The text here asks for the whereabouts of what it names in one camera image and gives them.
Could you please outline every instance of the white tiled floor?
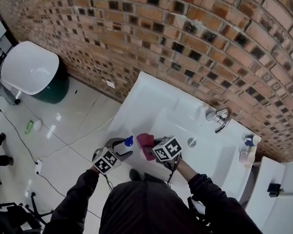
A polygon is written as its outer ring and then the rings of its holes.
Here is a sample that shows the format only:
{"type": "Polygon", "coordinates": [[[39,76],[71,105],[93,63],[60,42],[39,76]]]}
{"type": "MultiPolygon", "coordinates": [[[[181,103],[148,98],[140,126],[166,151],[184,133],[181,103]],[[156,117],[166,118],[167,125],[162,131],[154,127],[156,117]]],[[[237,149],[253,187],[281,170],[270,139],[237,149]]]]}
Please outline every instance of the white tiled floor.
{"type": "MultiPolygon", "coordinates": [[[[94,150],[102,146],[105,132],[111,123],[110,119],[115,116],[121,105],[71,78],[67,96],[56,105],[43,103],[25,94],[21,95],[21,100],[20,105],[11,106],[0,97],[0,109],[15,125],[35,160],[54,153],[42,159],[41,175],[60,193],[66,194],[76,183],[78,176],[91,167],[88,160],[91,160],[94,150]],[[28,121],[35,121],[36,116],[42,119],[45,126],[38,133],[32,130],[30,134],[25,135],[28,121]],[[67,144],[72,144],[71,148],[65,147],[67,144]]],[[[55,209],[63,197],[42,177],[35,174],[35,164],[28,150],[13,126],[0,113],[1,132],[7,135],[7,139],[0,147],[0,155],[12,156],[15,164],[0,167],[0,203],[27,204],[30,203],[30,197],[26,197],[26,194],[35,192],[37,207],[41,213],[55,209]]],[[[123,164],[112,171],[108,178],[114,186],[126,182],[129,169],[128,165],[123,164]]],[[[100,176],[88,209],[101,216],[108,194],[107,183],[100,176]]],[[[97,233],[99,226],[100,220],[88,213],[84,233],[97,233]]]]}

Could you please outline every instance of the power strip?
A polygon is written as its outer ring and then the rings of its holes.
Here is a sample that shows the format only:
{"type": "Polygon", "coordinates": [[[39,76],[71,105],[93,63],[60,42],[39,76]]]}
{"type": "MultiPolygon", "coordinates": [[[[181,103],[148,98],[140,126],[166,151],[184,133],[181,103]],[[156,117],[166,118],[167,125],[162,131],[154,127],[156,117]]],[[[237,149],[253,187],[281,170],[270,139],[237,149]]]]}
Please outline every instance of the power strip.
{"type": "Polygon", "coordinates": [[[41,173],[41,168],[42,168],[42,161],[37,159],[37,164],[35,167],[35,173],[40,174],[41,173]]]}

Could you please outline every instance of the white sink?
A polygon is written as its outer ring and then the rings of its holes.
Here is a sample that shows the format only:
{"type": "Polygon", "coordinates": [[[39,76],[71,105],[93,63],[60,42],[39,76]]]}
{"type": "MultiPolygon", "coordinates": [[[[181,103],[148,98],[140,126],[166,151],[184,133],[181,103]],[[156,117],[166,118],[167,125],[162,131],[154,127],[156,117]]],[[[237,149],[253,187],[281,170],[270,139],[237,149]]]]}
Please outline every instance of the white sink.
{"type": "MultiPolygon", "coordinates": [[[[239,163],[239,155],[248,150],[244,137],[254,133],[232,119],[216,134],[219,123],[205,118],[207,111],[212,110],[214,108],[199,99],[141,72],[112,121],[107,139],[136,137],[142,133],[155,138],[176,136],[183,159],[198,173],[209,176],[228,196],[239,200],[251,171],[239,163]],[[189,138],[196,139],[194,147],[188,146],[189,138]]],[[[126,163],[160,179],[168,179],[170,171],[155,161],[147,161],[137,141],[133,151],[126,163]]],[[[179,188],[189,195],[187,182],[178,172],[171,183],[175,190],[179,188]]]]}

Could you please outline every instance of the black jacket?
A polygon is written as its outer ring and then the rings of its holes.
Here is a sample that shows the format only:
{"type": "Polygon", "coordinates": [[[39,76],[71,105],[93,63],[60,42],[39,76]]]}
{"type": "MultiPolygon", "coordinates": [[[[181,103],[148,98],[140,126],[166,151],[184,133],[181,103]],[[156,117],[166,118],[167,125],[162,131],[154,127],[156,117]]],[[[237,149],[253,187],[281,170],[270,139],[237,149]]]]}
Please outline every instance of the black jacket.
{"type": "MultiPolygon", "coordinates": [[[[72,233],[84,230],[88,200],[98,182],[98,174],[87,170],[53,212],[43,234],[72,233]]],[[[261,233],[236,199],[197,174],[188,183],[193,199],[206,206],[213,234],[261,233]]],[[[163,183],[132,181],[116,186],[102,212],[100,234],[206,234],[210,233],[163,183]]]]}

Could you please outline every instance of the black sleeve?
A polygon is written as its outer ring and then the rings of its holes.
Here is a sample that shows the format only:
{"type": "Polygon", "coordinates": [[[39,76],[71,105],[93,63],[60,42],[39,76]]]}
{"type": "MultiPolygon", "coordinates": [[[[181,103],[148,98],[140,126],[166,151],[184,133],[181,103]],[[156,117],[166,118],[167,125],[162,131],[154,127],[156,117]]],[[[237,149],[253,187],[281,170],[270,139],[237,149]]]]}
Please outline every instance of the black sleeve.
{"type": "Polygon", "coordinates": [[[67,192],[66,198],[52,213],[43,234],[82,234],[87,214],[88,201],[97,186],[99,174],[87,170],[79,176],[76,185],[67,192]]]}
{"type": "Polygon", "coordinates": [[[239,202],[227,197],[205,174],[197,174],[188,184],[193,194],[192,199],[201,201],[206,207],[205,214],[210,220],[213,233],[261,233],[239,202]]]}

